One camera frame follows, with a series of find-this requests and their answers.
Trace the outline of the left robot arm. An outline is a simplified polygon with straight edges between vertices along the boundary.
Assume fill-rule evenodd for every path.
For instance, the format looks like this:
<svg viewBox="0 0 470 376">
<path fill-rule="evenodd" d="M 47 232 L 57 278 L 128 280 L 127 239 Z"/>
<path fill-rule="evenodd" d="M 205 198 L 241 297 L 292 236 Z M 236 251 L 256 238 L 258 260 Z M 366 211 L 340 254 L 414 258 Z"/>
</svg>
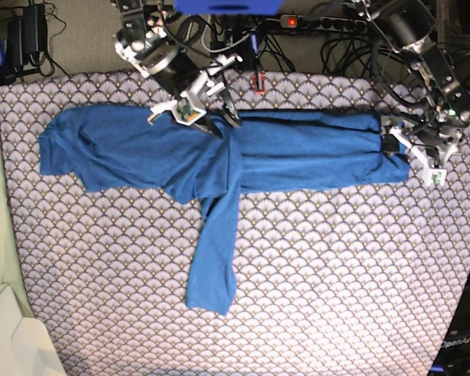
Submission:
<svg viewBox="0 0 470 376">
<path fill-rule="evenodd" d="M 421 1 L 357 1 L 355 7 L 379 37 L 371 49 L 376 80 L 398 104 L 424 112 L 421 117 L 382 116 L 384 148 L 394 153 L 404 146 L 421 163 L 425 185 L 442 186 L 447 177 L 445 165 L 459 154 L 462 136 L 470 128 L 470 94 L 458 81 L 444 51 L 431 39 L 436 21 Z M 423 84 L 422 99 L 404 99 L 383 80 L 378 66 L 382 45 L 399 55 Z"/>
</svg>

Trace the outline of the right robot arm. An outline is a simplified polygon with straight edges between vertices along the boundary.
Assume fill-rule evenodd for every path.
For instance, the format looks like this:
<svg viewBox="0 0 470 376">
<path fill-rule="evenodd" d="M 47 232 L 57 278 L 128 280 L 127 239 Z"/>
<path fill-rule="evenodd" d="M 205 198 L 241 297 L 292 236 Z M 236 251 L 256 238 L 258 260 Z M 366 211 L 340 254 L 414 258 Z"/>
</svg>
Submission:
<svg viewBox="0 0 470 376">
<path fill-rule="evenodd" d="M 201 94 L 222 100 L 220 115 L 234 128 L 241 119 L 227 88 L 223 72 L 243 59 L 238 54 L 209 56 L 193 47 L 206 31 L 200 16 L 189 16 L 173 34 L 168 24 L 180 13 L 162 1 L 112 1 L 121 29 L 114 36 L 115 52 L 144 78 L 154 79 L 171 99 L 150 108 L 148 123 L 163 113 L 178 124 L 220 138 Z"/>
</svg>

